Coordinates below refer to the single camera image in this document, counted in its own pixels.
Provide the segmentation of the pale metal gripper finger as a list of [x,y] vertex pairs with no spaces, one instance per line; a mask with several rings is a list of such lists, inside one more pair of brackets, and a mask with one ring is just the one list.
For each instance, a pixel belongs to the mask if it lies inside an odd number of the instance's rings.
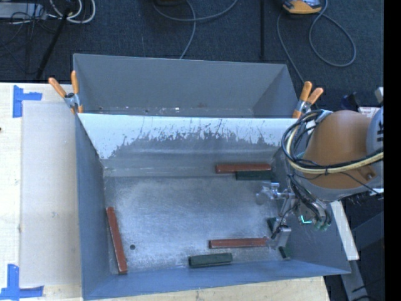
[[271,233],[271,247],[274,249],[284,248],[291,235],[291,228],[289,226],[278,226]]
[[267,200],[283,200],[287,202],[294,199],[294,193],[288,188],[281,188],[279,182],[262,182],[255,194],[256,204],[264,204]]

